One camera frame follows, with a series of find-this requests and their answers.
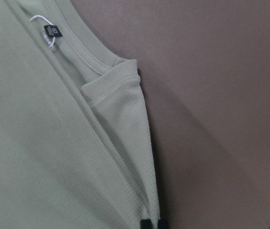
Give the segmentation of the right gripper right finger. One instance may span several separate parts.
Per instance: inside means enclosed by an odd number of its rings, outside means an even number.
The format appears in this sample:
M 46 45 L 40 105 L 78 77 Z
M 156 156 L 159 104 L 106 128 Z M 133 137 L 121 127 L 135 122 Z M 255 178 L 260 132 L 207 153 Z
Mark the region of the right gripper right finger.
M 169 223 L 165 219 L 159 219 L 157 223 L 157 229 L 169 229 Z

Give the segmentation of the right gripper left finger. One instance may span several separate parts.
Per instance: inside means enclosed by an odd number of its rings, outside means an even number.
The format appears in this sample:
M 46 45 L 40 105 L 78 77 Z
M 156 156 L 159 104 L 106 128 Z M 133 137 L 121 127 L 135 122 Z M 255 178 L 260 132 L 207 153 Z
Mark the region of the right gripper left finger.
M 150 219 L 140 220 L 140 229 L 152 229 L 152 222 Z

